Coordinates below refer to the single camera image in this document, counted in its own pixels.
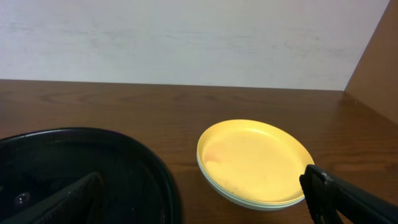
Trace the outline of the yellow plate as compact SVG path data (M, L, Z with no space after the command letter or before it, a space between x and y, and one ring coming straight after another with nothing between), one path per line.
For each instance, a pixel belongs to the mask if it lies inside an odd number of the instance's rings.
M299 177L314 161L289 133L246 119L210 126L197 143L199 168L224 198L255 210L289 207L305 196Z

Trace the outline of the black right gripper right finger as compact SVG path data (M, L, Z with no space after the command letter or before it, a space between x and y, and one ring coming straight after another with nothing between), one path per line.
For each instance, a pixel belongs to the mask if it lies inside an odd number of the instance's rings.
M314 223L397 223L397 206L348 183L323 169L306 166L299 178Z

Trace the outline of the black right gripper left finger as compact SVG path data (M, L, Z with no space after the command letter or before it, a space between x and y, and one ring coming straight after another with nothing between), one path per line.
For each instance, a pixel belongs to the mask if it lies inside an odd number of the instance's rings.
M1 183L1 223L101 223L104 183L97 172L74 182L14 179Z

